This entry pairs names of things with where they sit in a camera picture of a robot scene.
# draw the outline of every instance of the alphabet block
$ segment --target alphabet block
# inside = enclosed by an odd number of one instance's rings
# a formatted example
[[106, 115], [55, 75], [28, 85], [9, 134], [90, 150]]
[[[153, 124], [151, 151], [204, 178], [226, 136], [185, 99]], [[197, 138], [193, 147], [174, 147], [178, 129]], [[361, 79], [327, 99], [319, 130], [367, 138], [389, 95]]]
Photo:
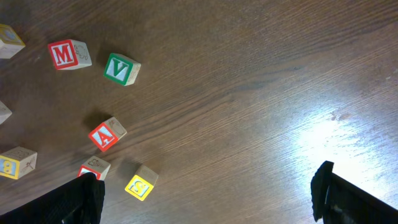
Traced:
[[159, 175], [153, 170], [141, 165], [136, 174], [134, 174], [134, 177], [130, 180], [130, 183], [127, 184], [125, 191], [143, 201], [154, 188], [158, 177]]
[[101, 123], [88, 137], [104, 152], [126, 134], [127, 131], [120, 122], [115, 117], [112, 117]]
[[121, 54], [111, 53], [104, 76], [118, 84], [127, 86], [136, 81], [141, 64]]
[[37, 152], [15, 147], [0, 154], [0, 175], [20, 179], [36, 168]]
[[9, 110], [7, 106], [0, 101], [0, 124], [5, 122], [5, 120], [7, 120], [7, 118], [11, 116], [11, 114], [11, 110]]
[[50, 55], [57, 70], [74, 70], [91, 65], [87, 45], [77, 40], [49, 44]]
[[11, 26], [0, 24], [0, 58], [10, 59], [25, 47]]
[[97, 180], [104, 180], [106, 174], [108, 174], [109, 168], [111, 168], [110, 163], [93, 156], [81, 165], [77, 176], [79, 177], [85, 173], [92, 172], [97, 177]]

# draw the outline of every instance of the partially visible block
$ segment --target partially visible block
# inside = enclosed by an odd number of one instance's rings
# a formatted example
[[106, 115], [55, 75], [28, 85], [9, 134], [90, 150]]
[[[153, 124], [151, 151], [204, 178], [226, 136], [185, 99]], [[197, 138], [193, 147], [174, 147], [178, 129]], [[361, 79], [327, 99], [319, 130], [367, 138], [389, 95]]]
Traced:
[[11, 110], [9, 110], [7, 106], [4, 103], [2, 103], [2, 101], [0, 101], [0, 124], [5, 122], [5, 120], [7, 120], [7, 118], [10, 117], [11, 115], [12, 115]]
[[125, 191], [143, 201], [154, 188], [158, 177], [159, 175], [153, 170], [141, 165], [130, 183], [127, 184]]
[[112, 117], [102, 122], [88, 135], [88, 137], [104, 152], [116, 144], [126, 134], [127, 131], [120, 122], [115, 117]]
[[49, 44], [50, 55], [57, 70], [74, 70], [91, 65], [87, 45], [77, 40]]
[[10, 59], [25, 47], [11, 26], [0, 24], [0, 58]]
[[36, 168], [37, 152], [15, 147], [0, 154], [0, 175], [20, 179]]
[[79, 177], [85, 173], [92, 172], [97, 177], [97, 180], [104, 180], [106, 174], [108, 174], [109, 168], [111, 168], [110, 163], [93, 156], [81, 165], [77, 176]]
[[104, 76], [124, 86], [136, 81], [141, 64], [121, 54], [111, 53]]

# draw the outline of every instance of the green border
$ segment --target green border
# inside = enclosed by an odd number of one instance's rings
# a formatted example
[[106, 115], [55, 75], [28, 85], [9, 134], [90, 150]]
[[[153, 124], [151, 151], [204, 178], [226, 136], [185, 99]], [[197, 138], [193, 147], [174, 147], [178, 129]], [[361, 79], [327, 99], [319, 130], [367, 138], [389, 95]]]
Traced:
[[[108, 75], [108, 74], [106, 73], [106, 71], [108, 71], [108, 67], [109, 67], [109, 64], [111, 63], [112, 58], [116, 58], [116, 59], [118, 59], [118, 60], [120, 60], [120, 61], [122, 61], [122, 62], [124, 62], [124, 63], [126, 63], [126, 64], [128, 64], [128, 65], [131, 65], [131, 66], [129, 66], [129, 68], [127, 69], [127, 75], [126, 75], [126, 77], [124, 78], [123, 81], [118, 80], [117, 78], [114, 78], [113, 76]], [[120, 56], [118, 56], [118, 55], [116, 55], [116, 54], [114, 54], [114, 53], [111, 53], [111, 55], [109, 56], [108, 62], [107, 62], [107, 64], [106, 64], [106, 67], [105, 67], [104, 76], [105, 76], [106, 78], [108, 78], [108, 79], [114, 81], [114, 82], [117, 82], [118, 84], [121, 84], [121, 85], [124, 85], [124, 86], [125, 86], [125, 85], [127, 84], [127, 81], [129, 80], [129, 77], [130, 77], [131, 70], [132, 70], [133, 66], [134, 66], [134, 64], [133, 64], [132, 62], [129, 62], [129, 61], [127, 61], [126, 59], [124, 59], [124, 58], [122, 58], [122, 57], [120, 57]]]

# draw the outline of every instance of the green letter block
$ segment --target green letter block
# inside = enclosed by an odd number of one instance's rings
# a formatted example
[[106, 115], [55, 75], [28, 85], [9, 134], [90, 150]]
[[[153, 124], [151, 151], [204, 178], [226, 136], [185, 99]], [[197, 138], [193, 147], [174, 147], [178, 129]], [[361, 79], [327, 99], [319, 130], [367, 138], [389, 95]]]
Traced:
[[124, 86], [136, 81], [141, 64], [121, 54], [111, 53], [105, 68], [105, 77]]

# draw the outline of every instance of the red block face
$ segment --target red block face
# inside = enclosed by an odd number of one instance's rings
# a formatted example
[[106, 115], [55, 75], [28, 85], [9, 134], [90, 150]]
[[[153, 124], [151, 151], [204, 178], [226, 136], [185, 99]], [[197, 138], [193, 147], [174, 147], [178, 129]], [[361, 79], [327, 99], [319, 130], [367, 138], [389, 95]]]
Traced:
[[49, 50], [56, 69], [72, 67], [79, 63], [71, 40], [49, 44]]
[[100, 124], [94, 131], [88, 136], [101, 151], [108, 150], [113, 146], [119, 139], [116, 135], [107, 127], [106, 124]]
[[101, 178], [101, 174], [99, 172], [97, 172], [97, 171], [95, 171], [93, 169], [90, 169], [87, 166], [81, 166], [80, 167], [80, 170], [79, 170], [79, 173], [77, 174], [77, 177], [79, 177], [79, 176], [81, 176], [81, 175], [83, 175], [85, 173], [88, 173], [88, 172], [94, 173], [94, 175], [97, 177], [97, 180], [99, 180]]

